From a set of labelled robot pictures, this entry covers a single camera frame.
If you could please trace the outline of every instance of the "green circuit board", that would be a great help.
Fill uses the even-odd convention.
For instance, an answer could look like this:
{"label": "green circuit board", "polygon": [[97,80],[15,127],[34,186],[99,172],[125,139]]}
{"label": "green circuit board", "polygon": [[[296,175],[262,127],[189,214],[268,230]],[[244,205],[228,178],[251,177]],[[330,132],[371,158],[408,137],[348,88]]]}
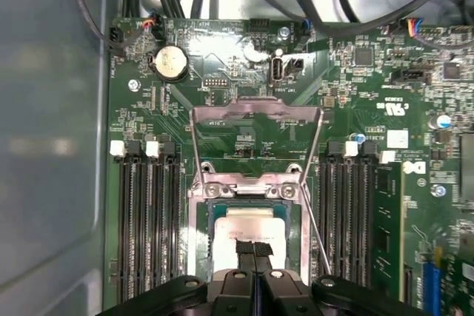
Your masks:
{"label": "green circuit board", "polygon": [[[141,22],[117,19],[114,25],[126,38]],[[473,128],[474,51],[433,50],[389,26],[337,39],[297,22],[265,19],[167,19],[161,30],[165,41],[145,30],[110,60],[109,141],[139,142],[142,150],[157,141],[161,149],[174,149],[176,159],[156,167],[135,167],[138,161],[123,167],[110,156],[104,307],[174,275],[191,272],[207,279],[212,274],[209,228],[215,211],[208,205],[198,207],[196,255],[187,254],[187,191],[196,175],[190,110],[241,97],[275,97],[288,106],[324,110],[307,185],[335,272],[422,309],[424,263],[434,259],[435,248],[455,252],[459,235],[474,230],[473,197],[462,191],[459,169],[459,139]],[[473,36],[471,27],[421,31],[443,43]],[[150,54],[165,44],[187,55],[189,73],[179,83],[166,83],[150,69]],[[249,45],[266,59],[252,61]],[[288,67],[282,80],[272,81],[276,53]],[[436,126],[441,115],[449,117],[447,127]],[[201,161],[216,172],[247,177],[285,172],[291,164],[304,167],[314,129],[313,123],[256,114],[205,122],[197,126]],[[347,157],[346,142],[362,136],[366,141],[359,149],[365,145],[366,155]],[[159,188],[150,183],[151,172],[162,177]],[[172,200],[154,206],[154,189]],[[443,196],[436,196],[441,191]],[[299,273],[302,212],[297,204],[277,205],[258,207],[288,214],[285,267]],[[163,243],[171,230],[173,253],[169,246],[153,247],[157,234]],[[314,235],[309,239],[308,280],[323,273]],[[173,265],[173,270],[153,276],[153,263],[163,260],[168,260],[165,269]],[[141,282],[135,286],[133,278]]]}

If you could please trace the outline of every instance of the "screw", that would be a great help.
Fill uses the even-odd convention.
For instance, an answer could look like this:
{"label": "screw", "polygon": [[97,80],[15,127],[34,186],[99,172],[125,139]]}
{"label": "screw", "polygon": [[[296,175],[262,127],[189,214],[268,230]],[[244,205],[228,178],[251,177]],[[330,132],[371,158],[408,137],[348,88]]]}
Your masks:
{"label": "screw", "polygon": [[140,90],[140,87],[141,84],[136,79],[130,79],[128,81],[128,89],[130,89],[131,92],[138,92]]}
{"label": "screw", "polygon": [[291,185],[283,185],[283,188],[281,189],[281,194],[287,199],[295,196],[295,193],[295,188]]}
{"label": "screw", "polygon": [[278,36],[282,39],[282,40],[286,40],[290,37],[290,29],[288,27],[280,27],[280,30],[278,30]]}
{"label": "screw", "polygon": [[330,279],[323,279],[321,280],[321,284],[323,284],[324,286],[327,286],[328,288],[332,288],[333,286],[336,286],[336,283],[334,283],[332,280]]}
{"label": "screw", "polygon": [[431,187],[431,194],[436,198],[442,198],[446,193],[446,188],[442,185],[435,184]]}
{"label": "screw", "polygon": [[273,272],[270,273],[270,276],[275,279],[280,279],[283,277],[283,273],[280,272],[279,270],[274,270]]}
{"label": "screw", "polygon": [[194,286],[197,286],[197,285],[198,285],[198,282],[197,282],[197,281],[194,281],[194,280],[188,281],[188,282],[186,283],[186,287],[187,287],[187,288],[193,288]]}
{"label": "screw", "polygon": [[217,198],[221,194],[221,187],[219,184],[208,184],[204,191],[208,198]]}

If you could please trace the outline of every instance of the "colored wires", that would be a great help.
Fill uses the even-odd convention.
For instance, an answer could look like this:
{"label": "colored wires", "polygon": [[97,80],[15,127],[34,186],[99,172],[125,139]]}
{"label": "colored wires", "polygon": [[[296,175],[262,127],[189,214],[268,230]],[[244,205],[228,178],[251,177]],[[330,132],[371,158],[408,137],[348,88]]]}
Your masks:
{"label": "colored wires", "polygon": [[470,47],[474,47],[474,40],[470,40],[463,44],[439,44],[438,42],[429,40],[420,34],[420,26],[423,19],[408,19],[408,34],[411,38],[424,44],[425,46],[440,50],[440,51],[456,51],[465,50]]}

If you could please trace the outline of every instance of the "white label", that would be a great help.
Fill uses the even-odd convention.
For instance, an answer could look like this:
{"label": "white label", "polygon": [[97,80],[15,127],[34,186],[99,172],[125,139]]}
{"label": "white label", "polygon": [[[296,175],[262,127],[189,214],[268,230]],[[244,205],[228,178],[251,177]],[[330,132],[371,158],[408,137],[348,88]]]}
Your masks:
{"label": "white label", "polygon": [[387,148],[408,148],[408,130],[387,130]]}
{"label": "white label", "polygon": [[405,116],[409,104],[402,103],[377,103],[377,109],[385,109],[387,116]]}
{"label": "white label", "polygon": [[426,174],[427,173],[427,163],[426,162],[403,162],[403,172],[405,174]]}
{"label": "white label", "polygon": [[474,266],[470,266],[469,264],[462,263],[462,275],[471,280],[474,281]]}

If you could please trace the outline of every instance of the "capacitor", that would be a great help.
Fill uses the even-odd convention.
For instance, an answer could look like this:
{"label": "capacitor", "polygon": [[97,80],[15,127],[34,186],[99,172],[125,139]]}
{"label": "capacitor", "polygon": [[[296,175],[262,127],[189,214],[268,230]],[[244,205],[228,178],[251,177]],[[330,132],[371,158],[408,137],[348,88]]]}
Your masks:
{"label": "capacitor", "polygon": [[357,142],[358,144],[363,144],[367,140],[367,137],[363,133],[354,132],[349,136],[349,139],[351,141]]}
{"label": "capacitor", "polygon": [[185,51],[172,44],[160,48],[149,58],[148,65],[167,83],[177,83],[189,74],[189,59]]}
{"label": "capacitor", "polygon": [[428,125],[434,130],[445,130],[451,127],[451,117],[448,115],[435,115],[430,119]]}

